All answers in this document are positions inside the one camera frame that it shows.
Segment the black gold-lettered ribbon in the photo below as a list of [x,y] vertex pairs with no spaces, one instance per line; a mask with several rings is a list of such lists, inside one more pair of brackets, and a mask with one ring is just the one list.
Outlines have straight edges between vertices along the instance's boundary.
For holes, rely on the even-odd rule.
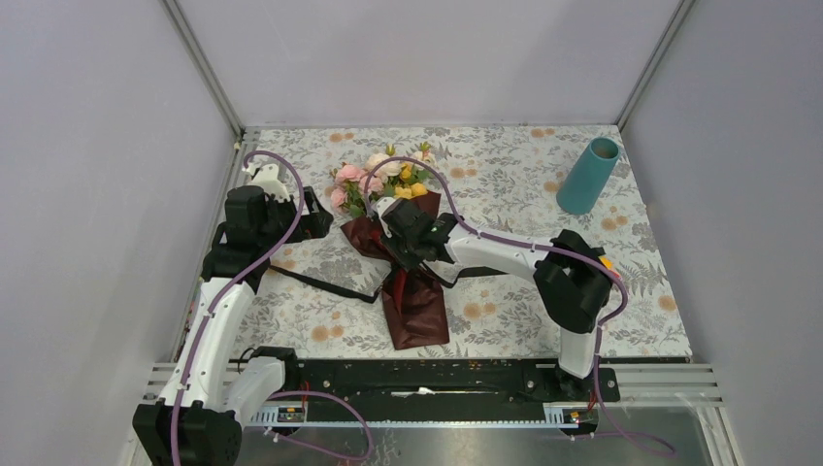
[[[372,294],[365,294],[356,290],[344,288],[333,283],[324,282],[320,279],[315,279],[295,272],[291,272],[276,265],[270,265],[269,270],[278,272],[300,283],[307,284],[311,287],[332,293],[334,295],[349,299],[358,299],[369,304],[375,303],[382,294],[382,285],[379,285],[378,288]],[[426,275],[431,279],[435,279],[442,287],[445,287],[447,289],[454,288],[460,279],[495,277],[503,276],[505,274],[505,272],[491,269],[488,267],[469,267],[460,270],[454,278],[454,281],[450,282],[438,273],[436,273],[431,267],[429,267],[425,263],[420,264],[420,271],[423,275]]]

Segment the flower bouquet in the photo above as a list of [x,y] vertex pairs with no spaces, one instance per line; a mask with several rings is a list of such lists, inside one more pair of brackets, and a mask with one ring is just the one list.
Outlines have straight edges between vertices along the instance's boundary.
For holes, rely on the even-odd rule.
[[430,172],[408,161],[394,161],[395,154],[389,145],[363,166],[343,163],[332,170],[330,200],[333,208],[351,215],[342,231],[355,250],[391,266],[378,295],[394,348],[445,345],[450,338],[442,285],[430,272],[404,270],[381,243],[379,222],[366,217],[367,203],[383,199],[411,200],[430,215],[439,211],[440,195],[424,184]]

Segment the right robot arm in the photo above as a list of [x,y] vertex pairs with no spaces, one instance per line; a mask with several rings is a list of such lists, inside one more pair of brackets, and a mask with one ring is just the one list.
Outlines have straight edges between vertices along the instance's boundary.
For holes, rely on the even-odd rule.
[[594,388],[596,327],[619,278],[577,233],[564,230],[544,243],[481,231],[461,216],[432,216],[403,198],[378,200],[370,217],[380,224],[381,244],[408,271],[443,262],[487,268],[532,283],[561,330],[558,390],[579,400]]

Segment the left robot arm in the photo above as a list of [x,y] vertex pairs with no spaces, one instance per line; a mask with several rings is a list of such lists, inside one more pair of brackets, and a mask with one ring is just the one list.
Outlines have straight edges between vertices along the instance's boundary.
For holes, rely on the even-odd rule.
[[270,250],[325,237],[332,215],[306,186],[295,199],[280,184],[244,185],[227,193],[225,219],[203,261],[191,332],[170,379],[132,425],[153,465],[232,465],[242,432],[273,394],[287,399],[301,374],[272,355],[255,355],[226,380],[240,323],[271,265]]

